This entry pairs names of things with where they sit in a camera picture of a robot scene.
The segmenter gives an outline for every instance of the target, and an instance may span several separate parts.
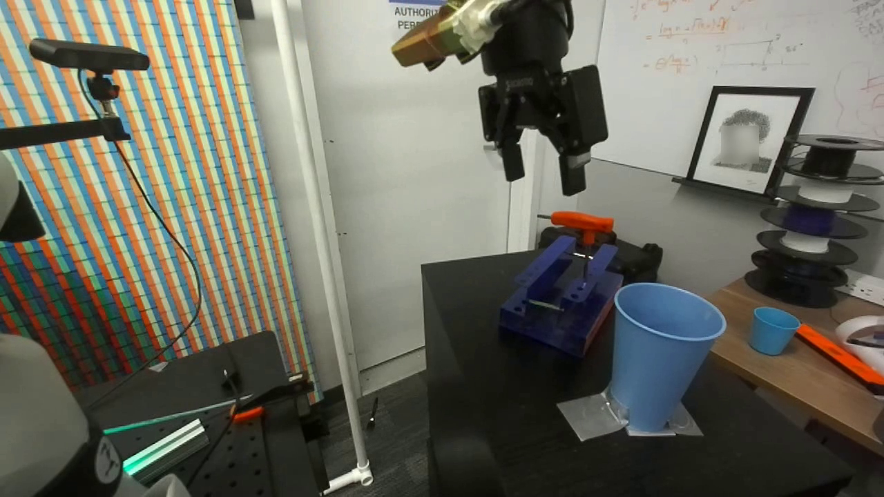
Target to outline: picture frame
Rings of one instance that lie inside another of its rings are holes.
[[[713,85],[688,181],[778,195],[815,87]]]

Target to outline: blue cup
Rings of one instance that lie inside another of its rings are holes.
[[[790,312],[758,306],[749,343],[758,354],[778,355],[793,343],[798,324],[802,319]]]
[[[666,430],[728,319],[673,283],[627,283],[613,296],[610,401],[635,430]]]

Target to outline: table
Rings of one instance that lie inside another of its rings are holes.
[[[244,377],[242,393],[265,393],[287,380],[278,333],[261,332],[168,361],[161,373],[141,373],[88,413],[102,427],[110,427],[231,401],[231,393],[222,390],[222,369],[232,361]],[[123,457],[128,457],[185,423],[188,419],[115,435],[115,444]],[[213,442],[225,423],[217,413],[206,416],[206,426]],[[188,480],[199,457],[202,453],[190,456],[177,475]],[[318,480],[316,453],[307,446],[300,426],[300,405],[283,397],[265,402],[265,419],[261,426],[236,427],[222,439],[197,477],[197,495],[318,495]]]
[[[441,495],[795,495],[852,468],[706,365],[688,411],[703,439],[579,442],[557,402],[601,393],[610,332],[570,358],[497,332],[497,306],[532,253],[424,266],[431,475]]]
[[[753,308],[779,306],[798,314],[804,324],[836,337],[836,326],[853,314],[881,314],[881,306],[860,299],[847,299],[836,308],[807,308],[775,301],[753,290],[743,279],[721,286],[711,301],[728,318],[728,333],[715,343],[713,355],[755,386],[765,386],[787,397],[813,419],[848,435],[852,442],[884,456],[884,442],[873,433],[884,402],[877,401],[860,380],[844,373],[836,361],[804,346],[790,343],[784,355],[761,355],[749,348]]]

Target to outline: red object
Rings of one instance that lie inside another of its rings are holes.
[[[254,408],[246,408],[246,411],[232,413],[232,423],[236,423],[236,426],[249,426],[249,423],[261,423],[262,416],[265,416],[265,408],[262,408],[262,405],[254,405]]]
[[[813,346],[818,354],[829,355],[838,368],[848,375],[860,377],[869,390],[884,393],[884,375],[866,365],[852,348],[836,343],[833,337],[820,333],[818,328],[802,324],[798,337]]]
[[[580,246],[595,246],[603,234],[613,234],[613,217],[592,214],[580,209],[557,209],[550,214],[557,227],[572,228],[580,234]]]

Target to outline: cable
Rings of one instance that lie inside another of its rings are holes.
[[[88,103],[88,108],[94,111],[94,115],[102,115],[102,114],[97,111],[97,105],[92,103],[87,85],[83,85],[83,68],[79,71],[79,82],[80,82],[80,94],[83,94],[83,100]],[[110,145],[116,148],[116,155],[120,155],[123,163],[128,165],[132,181],[135,181],[135,190],[141,194],[141,198],[144,198],[144,203],[150,208],[150,212],[161,220],[161,227],[163,227],[163,232],[171,238],[171,243],[185,253],[185,260],[188,260],[188,266],[190,266],[190,274],[193,274],[193,283],[197,283],[197,301],[193,301],[193,308],[190,308],[190,319],[188,319],[188,324],[184,326],[184,332],[150,361],[150,365],[155,365],[155,361],[161,361],[161,358],[193,328],[193,324],[199,319],[206,286],[202,286],[202,277],[199,277],[199,270],[197,270],[193,253],[190,253],[190,250],[185,248],[185,243],[171,232],[171,227],[166,223],[166,217],[161,214],[161,209],[157,209],[157,208],[153,203],[153,198],[146,195],[146,190],[144,190],[144,185],[141,185],[141,179],[138,179],[131,156],[123,151],[123,145],[120,145],[116,140],[110,140]],[[138,377],[150,365],[135,368],[132,375],[123,377],[116,386],[110,386],[108,393],[102,393],[99,397],[94,397],[94,401],[88,402],[88,408],[94,408],[94,405],[99,405],[102,401],[108,401],[108,397],[115,397],[116,393],[123,393],[123,386],[128,386],[132,377]]]

